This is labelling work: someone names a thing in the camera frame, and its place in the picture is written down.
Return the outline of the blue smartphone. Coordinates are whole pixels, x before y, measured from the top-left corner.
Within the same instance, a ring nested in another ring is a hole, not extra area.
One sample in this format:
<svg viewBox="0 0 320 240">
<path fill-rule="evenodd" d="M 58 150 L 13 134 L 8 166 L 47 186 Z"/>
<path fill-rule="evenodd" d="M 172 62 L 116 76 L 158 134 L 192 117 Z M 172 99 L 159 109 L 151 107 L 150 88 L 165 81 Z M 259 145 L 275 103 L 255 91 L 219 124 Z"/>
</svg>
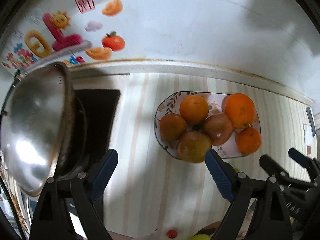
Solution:
<svg viewBox="0 0 320 240">
<path fill-rule="evenodd" d="M 310 127 L 311 127 L 312 136 L 314 137 L 316 135 L 316 126 L 315 126 L 315 122 L 314 122 L 314 119 L 313 119 L 313 113 L 312 113 L 310 107 L 306 107 L 306 114 L 307 114 L 307 117 L 308 117 L 308 120 L 309 120 L 309 124 L 310 124 Z"/>
</svg>

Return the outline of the brown green round fruit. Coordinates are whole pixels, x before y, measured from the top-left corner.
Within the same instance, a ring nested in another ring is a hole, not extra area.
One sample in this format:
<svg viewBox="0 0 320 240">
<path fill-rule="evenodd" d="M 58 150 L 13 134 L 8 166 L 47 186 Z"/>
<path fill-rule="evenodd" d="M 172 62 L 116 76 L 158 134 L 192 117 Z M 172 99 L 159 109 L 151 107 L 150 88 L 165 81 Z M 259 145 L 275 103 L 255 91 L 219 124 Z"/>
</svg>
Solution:
<svg viewBox="0 0 320 240">
<path fill-rule="evenodd" d="M 176 155 L 189 163 L 202 163 L 205 155 L 212 148 L 210 138 L 198 131 L 187 131 L 179 139 Z"/>
</svg>

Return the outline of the steel wok lid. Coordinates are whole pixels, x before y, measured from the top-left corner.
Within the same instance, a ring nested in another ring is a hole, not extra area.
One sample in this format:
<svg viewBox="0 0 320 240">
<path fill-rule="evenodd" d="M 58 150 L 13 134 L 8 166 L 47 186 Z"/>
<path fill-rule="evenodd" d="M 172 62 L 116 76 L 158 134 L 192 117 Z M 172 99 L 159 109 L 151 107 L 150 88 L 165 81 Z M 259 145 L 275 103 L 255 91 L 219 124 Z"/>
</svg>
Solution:
<svg viewBox="0 0 320 240">
<path fill-rule="evenodd" d="M 1 110 L 3 166 L 23 192 L 40 195 L 67 163 L 74 125 L 68 67 L 54 62 L 15 76 Z"/>
</svg>

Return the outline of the floral oval ceramic plate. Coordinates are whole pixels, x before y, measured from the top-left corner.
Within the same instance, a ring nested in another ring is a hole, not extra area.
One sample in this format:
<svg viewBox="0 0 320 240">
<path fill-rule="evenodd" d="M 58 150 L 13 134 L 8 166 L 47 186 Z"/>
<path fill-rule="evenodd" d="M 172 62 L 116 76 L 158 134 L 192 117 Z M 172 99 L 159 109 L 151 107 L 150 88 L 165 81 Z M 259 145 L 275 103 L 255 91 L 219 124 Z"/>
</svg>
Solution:
<svg viewBox="0 0 320 240">
<path fill-rule="evenodd" d="M 242 93 L 175 92 L 158 106 L 154 128 L 165 152 L 189 163 L 203 162 L 209 149 L 225 159 L 262 145 L 255 104 Z"/>
</svg>

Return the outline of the red cherry tomato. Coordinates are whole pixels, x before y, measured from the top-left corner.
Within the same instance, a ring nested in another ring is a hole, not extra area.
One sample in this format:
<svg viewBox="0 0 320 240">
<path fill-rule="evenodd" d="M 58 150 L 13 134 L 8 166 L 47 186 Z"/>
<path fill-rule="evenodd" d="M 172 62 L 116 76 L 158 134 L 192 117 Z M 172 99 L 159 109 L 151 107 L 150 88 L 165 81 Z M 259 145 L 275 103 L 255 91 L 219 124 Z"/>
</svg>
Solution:
<svg viewBox="0 0 320 240">
<path fill-rule="evenodd" d="M 170 229 L 166 232 L 166 236 L 169 239 L 175 239 L 178 236 L 178 232 L 175 229 Z"/>
</svg>

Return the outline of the brown orange round fruit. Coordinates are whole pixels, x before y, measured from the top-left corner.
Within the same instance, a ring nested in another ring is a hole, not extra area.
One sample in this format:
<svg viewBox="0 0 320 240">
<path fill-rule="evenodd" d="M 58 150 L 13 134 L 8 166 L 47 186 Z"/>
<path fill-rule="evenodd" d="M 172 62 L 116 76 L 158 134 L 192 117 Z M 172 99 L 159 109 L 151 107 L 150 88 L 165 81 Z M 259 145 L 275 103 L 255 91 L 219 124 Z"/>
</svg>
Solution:
<svg viewBox="0 0 320 240">
<path fill-rule="evenodd" d="M 159 122 L 159 131 L 161 136 L 167 141 L 175 141 L 186 132 L 187 123 L 182 116 L 175 113 L 170 113 Z"/>
</svg>

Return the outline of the small orange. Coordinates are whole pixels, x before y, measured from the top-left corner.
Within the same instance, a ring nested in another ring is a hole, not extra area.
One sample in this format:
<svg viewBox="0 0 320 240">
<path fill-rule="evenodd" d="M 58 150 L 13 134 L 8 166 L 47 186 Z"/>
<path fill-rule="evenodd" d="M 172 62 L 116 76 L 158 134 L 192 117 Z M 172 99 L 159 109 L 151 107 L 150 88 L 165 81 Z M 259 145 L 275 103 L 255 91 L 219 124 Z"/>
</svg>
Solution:
<svg viewBox="0 0 320 240">
<path fill-rule="evenodd" d="M 209 106 L 203 97 L 191 95 L 182 100 L 179 110 L 188 124 L 196 125 L 206 120 Z"/>
<path fill-rule="evenodd" d="M 259 150 L 261 143 L 261 135 L 253 127 L 243 129 L 236 137 L 236 145 L 242 155 L 256 152 Z"/>
</svg>

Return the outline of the green apple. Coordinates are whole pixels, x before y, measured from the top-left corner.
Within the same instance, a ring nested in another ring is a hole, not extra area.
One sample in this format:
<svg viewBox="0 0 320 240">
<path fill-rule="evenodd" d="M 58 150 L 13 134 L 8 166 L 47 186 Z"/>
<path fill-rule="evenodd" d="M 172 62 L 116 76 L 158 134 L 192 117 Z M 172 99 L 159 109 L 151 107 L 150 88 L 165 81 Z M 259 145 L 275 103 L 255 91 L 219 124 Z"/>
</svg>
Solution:
<svg viewBox="0 0 320 240">
<path fill-rule="evenodd" d="M 210 240 L 210 236 L 206 234 L 198 234 L 190 237 L 188 240 Z"/>
</svg>

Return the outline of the colourful wall sticker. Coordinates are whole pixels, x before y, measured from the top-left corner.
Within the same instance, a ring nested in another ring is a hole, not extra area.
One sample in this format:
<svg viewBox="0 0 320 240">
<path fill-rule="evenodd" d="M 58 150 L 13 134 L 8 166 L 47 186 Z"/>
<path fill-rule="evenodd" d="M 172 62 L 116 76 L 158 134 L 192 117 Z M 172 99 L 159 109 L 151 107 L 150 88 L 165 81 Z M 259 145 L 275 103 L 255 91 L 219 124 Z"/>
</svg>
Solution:
<svg viewBox="0 0 320 240">
<path fill-rule="evenodd" d="M 47 61 L 107 61 L 125 48 L 121 0 L 27 0 L 1 38 L 1 67 L 14 73 Z"/>
</svg>

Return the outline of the black induction cooktop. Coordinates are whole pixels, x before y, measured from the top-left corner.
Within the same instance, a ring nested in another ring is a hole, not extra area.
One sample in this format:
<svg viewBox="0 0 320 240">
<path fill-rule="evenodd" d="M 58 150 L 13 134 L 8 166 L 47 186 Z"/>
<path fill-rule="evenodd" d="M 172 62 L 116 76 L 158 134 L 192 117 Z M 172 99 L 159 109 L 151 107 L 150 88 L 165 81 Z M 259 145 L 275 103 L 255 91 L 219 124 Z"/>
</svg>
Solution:
<svg viewBox="0 0 320 240">
<path fill-rule="evenodd" d="M 87 170 L 91 165 L 99 162 L 108 149 L 120 91 L 117 89 L 76 91 L 86 112 L 87 137 L 84 159 L 75 170 Z"/>
</svg>

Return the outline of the dark red round fruit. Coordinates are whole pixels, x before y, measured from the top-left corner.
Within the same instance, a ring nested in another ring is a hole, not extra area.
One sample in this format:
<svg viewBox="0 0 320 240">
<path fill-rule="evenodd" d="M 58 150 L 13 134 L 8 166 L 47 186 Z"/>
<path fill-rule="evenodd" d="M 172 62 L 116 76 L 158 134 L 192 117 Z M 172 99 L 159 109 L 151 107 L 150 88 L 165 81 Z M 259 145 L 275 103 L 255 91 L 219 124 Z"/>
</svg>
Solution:
<svg viewBox="0 0 320 240">
<path fill-rule="evenodd" d="M 202 125 L 202 130 L 208 135 L 213 146 L 220 146 L 231 137 L 234 127 L 227 115 L 219 113 L 208 117 Z"/>
</svg>

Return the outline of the large orange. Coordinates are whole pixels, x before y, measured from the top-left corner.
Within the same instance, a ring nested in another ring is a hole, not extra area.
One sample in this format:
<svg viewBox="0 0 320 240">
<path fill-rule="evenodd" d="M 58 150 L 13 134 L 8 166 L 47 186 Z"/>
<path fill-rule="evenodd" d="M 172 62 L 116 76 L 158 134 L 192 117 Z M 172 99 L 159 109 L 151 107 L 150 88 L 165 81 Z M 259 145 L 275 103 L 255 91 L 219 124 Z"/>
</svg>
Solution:
<svg viewBox="0 0 320 240">
<path fill-rule="evenodd" d="M 229 95 L 225 100 L 223 111 L 236 129 L 249 128 L 255 120 L 255 104 L 242 93 Z"/>
</svg>

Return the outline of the white paper sheet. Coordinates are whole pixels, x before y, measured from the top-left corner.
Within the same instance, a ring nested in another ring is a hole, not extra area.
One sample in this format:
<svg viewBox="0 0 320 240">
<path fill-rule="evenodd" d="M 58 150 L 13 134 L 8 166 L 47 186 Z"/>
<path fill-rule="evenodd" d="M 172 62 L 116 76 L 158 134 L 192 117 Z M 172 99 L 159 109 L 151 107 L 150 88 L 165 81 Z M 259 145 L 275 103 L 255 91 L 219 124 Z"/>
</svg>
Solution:
<svg viewBox="0 0 320 240">
<path fill-rule="evenodd" d="M 313 135 L 312 135 L 312 129 L 310 125 L 304 125 L 304 142 L 306 146 L 312 146 L 313 145 Z"/>
</svg>

